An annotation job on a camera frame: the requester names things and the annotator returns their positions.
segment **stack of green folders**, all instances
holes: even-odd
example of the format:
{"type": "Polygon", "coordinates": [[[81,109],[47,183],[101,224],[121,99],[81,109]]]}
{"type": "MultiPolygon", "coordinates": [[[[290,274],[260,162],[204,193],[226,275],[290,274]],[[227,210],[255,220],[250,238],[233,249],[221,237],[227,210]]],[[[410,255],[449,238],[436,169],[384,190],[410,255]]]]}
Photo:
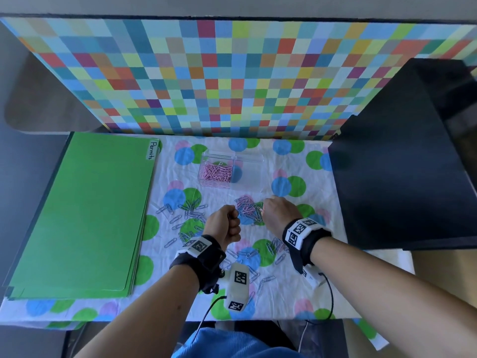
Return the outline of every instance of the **stack of green folders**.
{"type": "Polygon", "coordinates": [[[7,285],[10,299],[131,293],[158,139],[74,133],[7,285]]]}

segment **table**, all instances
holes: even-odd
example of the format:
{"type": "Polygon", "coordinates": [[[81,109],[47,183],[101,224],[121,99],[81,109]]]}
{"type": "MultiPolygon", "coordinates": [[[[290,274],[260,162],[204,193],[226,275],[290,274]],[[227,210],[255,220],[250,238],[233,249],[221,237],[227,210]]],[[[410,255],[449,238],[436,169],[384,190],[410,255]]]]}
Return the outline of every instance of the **table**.
{"type": "MultiPolygon", "coordinates": [[[[347,241],[340,205],[328,156],[330,142],[288,141],[254,138],[219,138],[188,136],[154,136],[162,148],[156,159],[153,182],[147,209],[146,225],[137,268],[135,288],[131,296],[122,299],[77,299],[77,300],[3,300],[0,307],[0,324],[73,329],[85,321],[110,321],[157,281],[167,270],[176,251],[182,246],[178,232],[188,232],[200,222],[187,220],[182,230],[172,230],[184,222],[173,224],[170,220],[183,212],[178,205],[191,198],[201,198],[207,204],[202,211],[206,217],[223,204],[233,204],[244,192],[200,186],[198,171],[200,156],[207,148],[219,151],[259,153],[264,156],[262,166],[266,183],[262,192],[249,193],[255,201],[262,201],[272,193],[283,195],[299,206],[306,217],[311,217],[329,228],[335,238],[347,241]],[[174,215],[166,211],[156,214],[157,206],[170,204],[174,215]],[[165,246],[176,238],[167,248],[165,246]]],[[[239,319],[319,319],[329,314],[331,296],[326,284],[312,290],[293,269],[285,252],[270,254],[265,248],[273,236],[263,225],[253,225],[252,220],[242,219],[242,240],[230,245],[234,253],[252,251],[260,253],[244,264],[249,265],[261,277],[275,276],[265,283],[257,295],[260,279],[250,284],[254,292],[247,308],[241,313],[225,309],[222,301],[212,308],[208,320],[239,319]]],[[[369,252],[409,272],[414,272],[411,254],[402,250],[377,250],[369,252]]],[[[232,254],[228,259],[235,261],[232,254]]],[[[198,294],[187,320],[200,321],[211,301],[223,295],[198,294]]],[[[333,287],[335,318],[359,318],[359,314],[333,287]]]]}

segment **blue shirt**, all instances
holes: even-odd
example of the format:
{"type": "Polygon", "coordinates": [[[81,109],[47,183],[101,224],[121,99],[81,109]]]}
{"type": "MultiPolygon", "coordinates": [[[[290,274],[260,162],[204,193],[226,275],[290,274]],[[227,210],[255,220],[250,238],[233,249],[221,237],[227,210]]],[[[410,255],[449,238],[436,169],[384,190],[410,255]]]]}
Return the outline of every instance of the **blue shirt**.
{"type": "Polygon", "coordinates": [[[194,335],[195,333],[172,357],[304,358],[300,353],[288,348],[270,348],[257,338],[243,332],[202,328],[194,344],[191,344],[194,335]]]}

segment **clear plastic box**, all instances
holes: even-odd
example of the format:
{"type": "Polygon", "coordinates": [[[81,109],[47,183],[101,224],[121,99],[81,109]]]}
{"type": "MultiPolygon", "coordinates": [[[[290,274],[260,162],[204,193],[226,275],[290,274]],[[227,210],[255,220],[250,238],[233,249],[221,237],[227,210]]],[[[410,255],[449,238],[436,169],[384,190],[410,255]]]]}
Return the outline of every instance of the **clear plastic box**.
{"type": "Polygon", "coordinates": [[[206,150],[202,153],[198,179],[201,186],[229,188],[239,191],[261,192],[264,187],[263,164],[265,160],[259,153],[237,153],[206,150]],[[211,180],[206,173],[206,165],[231,166],[228,181],[211,180]]]}

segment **colorful checkered wall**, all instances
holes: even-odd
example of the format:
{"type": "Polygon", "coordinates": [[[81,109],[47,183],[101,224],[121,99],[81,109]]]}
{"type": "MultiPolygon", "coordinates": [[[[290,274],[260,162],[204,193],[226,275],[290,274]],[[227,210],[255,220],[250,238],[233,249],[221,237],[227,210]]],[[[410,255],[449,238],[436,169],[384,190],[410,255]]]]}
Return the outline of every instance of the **colorful checkered wall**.
{"type": "Polygon", "coordinates": [[[475,25],[3,22],[113,132],[328,139],[410,58],[477,75],[475,25]]]}

